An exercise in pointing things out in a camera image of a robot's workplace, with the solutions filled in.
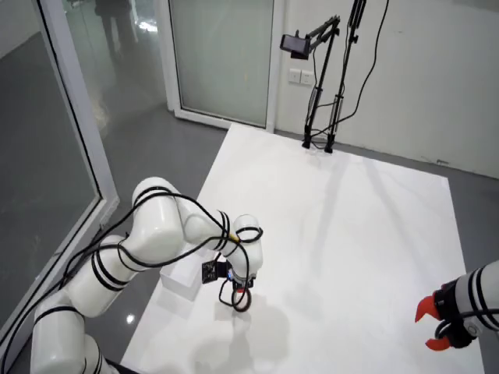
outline door frame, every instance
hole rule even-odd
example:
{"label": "door frame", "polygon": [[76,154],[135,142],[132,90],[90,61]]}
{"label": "door frame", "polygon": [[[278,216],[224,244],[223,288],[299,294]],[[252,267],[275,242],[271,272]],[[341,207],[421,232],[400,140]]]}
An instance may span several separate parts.
{"label": "door frame", "polygon": [[[11,316],[0,326],[0,358],[3,358],[13,327],[19,318],[62,275],[69,257],[91,242],[119,204],[119,197],[111,175],[97,123],[92,111],[87,86],[73,44],[62,0],[31,0],[40,25],[48,56],[54,68],[55,78],[78,139],[80,151],[86,159],[89,176],[93,179],[96,197],[85,209],[79,220],[66,235],[39,278],[31,285]],[[30,313],[12,341],[6,368],[9,370],[27,342],[33,329],[34,312]]]}
{"label": "door frame", "polygon": [[[163,61],[163,76],[165,78],[168,110],[173,111],[177,118],[201,122],[222,129],[228,129],[235,122],[226,118],[188,111],[182,108],[180,100],[179,75],[175,58],[175,45],[173,42],[172,18],[170,1],[154,0],[154,11],[157,17],[157,30],[160,41],[161,60]],[[269,83],[267,95],[267,118],[265,129],[274,132],[278,110],[279,77],[281,75],[281,43],[285,25],[285,0],[274,0],[272,14],[271,35],[271,62],[269,68]]]}

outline glass door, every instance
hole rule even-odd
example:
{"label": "glass door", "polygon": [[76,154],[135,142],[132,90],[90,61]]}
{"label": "glass door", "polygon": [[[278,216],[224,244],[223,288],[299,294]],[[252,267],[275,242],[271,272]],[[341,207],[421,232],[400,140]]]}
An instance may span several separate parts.
{"label": "glass door", "polygon": [[284,0],[170,0],[168,99],[175,116],[274,131]]}
{"label": "glass door", "polygon": [[[20,317],[118,203],[56,4],[0,2],[0,357]],[[27,318],[8,365],[32,326]]]}

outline white wall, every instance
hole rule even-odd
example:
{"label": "white wall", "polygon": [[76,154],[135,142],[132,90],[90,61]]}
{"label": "white wall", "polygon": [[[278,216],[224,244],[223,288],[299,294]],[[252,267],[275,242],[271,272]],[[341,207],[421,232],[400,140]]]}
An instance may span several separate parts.
{"label": "white wall", "polygon": [[0,0],[0,58],[40,31],[31,0]]}
{"label": "white wall", "polygon": [[[306,33],[329,16],[342,18],[322,102],[338,91],[345,25],[353,0],[288,0],[285,32]],[[343,115],[355,107],[373,61],[385,0],[368,0],[352,48]],[[499,177],[499,2],[391,0],[378,63],[357,115],[340,124],[337,140],[416,160],[447,161],[454,168]],[[317,51],[317,68],[326,45]],[[277,128],[303,133],[310,88],[287,81],[290,67],[308,62],[283,56]],[[324,127],[328,108],[314,127]]]}

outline wall socket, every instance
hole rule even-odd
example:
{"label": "wall socket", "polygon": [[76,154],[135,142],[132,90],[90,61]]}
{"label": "wall socket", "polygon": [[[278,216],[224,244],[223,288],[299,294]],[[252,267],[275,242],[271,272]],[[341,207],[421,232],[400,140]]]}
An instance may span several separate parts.
{"label": "wall socket", "polygon": [[302,79],[302,71],[300,69],[290,69],[288,81],[292,83],[300,83]]}
{"label": "wall socket", "polygon": [[302,70],[302,77],[300,79],[301,84],[306,84],[307,86],[312,86],[315,83],[315,75],[313,72],[308,70]]}
{"label": "wall socket", "polygon": [[291,68],[288,74],[288,81],[291,83],[298,83],[305,86],[312,86],[315,84],[315,75],[308,70],[300,70]]}

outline white box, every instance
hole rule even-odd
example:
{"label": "white box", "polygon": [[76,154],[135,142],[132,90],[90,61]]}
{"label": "white box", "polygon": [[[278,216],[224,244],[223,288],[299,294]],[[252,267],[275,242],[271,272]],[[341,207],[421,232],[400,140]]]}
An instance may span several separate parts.
{"label": "white box", "polygon": [[[194,245],[185,245],[181,253],[185,253],[193,247]],[[201,265],[211,261],[214,256],[213,251],[202,248],[177,263],[163,266],[160,271],[163,287],[193,302],[200,290]]]}

